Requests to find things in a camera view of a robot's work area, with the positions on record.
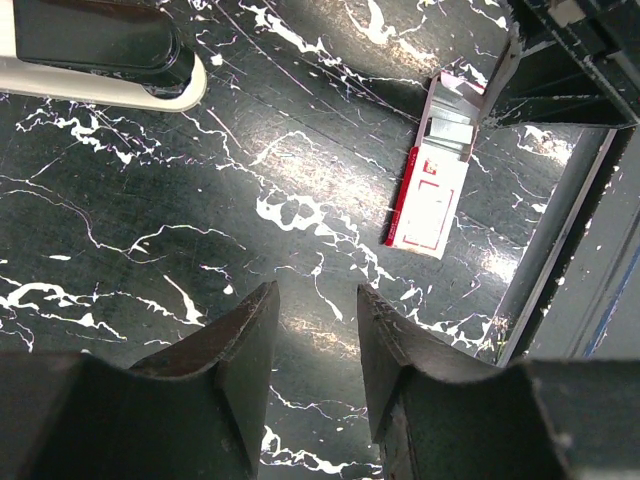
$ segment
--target black marble floor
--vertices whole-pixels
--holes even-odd
[[[493,0],[159,0],[207,64],[185,114],[3,96],[0,348],[128,367],[277,279],[261,478],[379,478],[358,283],[457,347],[493,313],[580,130],[481,132],[442,261],[380,245],[440,68],[486,83]]]

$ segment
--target red stripe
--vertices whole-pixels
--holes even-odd
[[[400,223],[400,215],[402,214],[402,207],[404,206],[404,201],[407,198],[407,190],[409,189],[409,183],[411,182],[411,175],[413,175],[413,169],[416,166],[416,160],[418,158],[419,149],[420,147],[413,147],[411,150],[409,150],[409,161],[407,162],[407,169],[405,170],[404,178],[402,179],[402,186],[400,187],[400,193],[398,193],[396,208],[393,213],[393,219],[391,220],[391,228],[389,229],[387,240],[384,242],[384,244],[387,247],[393,247],[393,241],[396,238],[398,223]]]

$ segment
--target black plastic part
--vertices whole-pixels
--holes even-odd
[[[358,291],[369,424],[387,480],[635,478],[640,362],[520,362],[446,345]]]
[[[179,96],[195,55],[171,19],[152,8],[87,0],[14,0],[17,56],[139,83]]]
[[[487,87],[485,124],[571,123],[622,128],[640,123],[640,4],[508,0],[517,64]],[[559,25],[552,5],[574,3],[585,18]]]
[[[0,355],[0,478],[257,476],[278,287],[129,371],[76,353]]]

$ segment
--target red and white box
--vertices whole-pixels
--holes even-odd
[[[431,82],[386,246],[442,259],[469,168],[480,92],[446,74]]]

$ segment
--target beige plastic component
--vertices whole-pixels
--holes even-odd
[[[142,86],[114,78],[0,58],[0,91],[119,107],[183,112],[198,104],[207,89],[207,73],[195,56],[191,82],[177,98],[162,100]]]

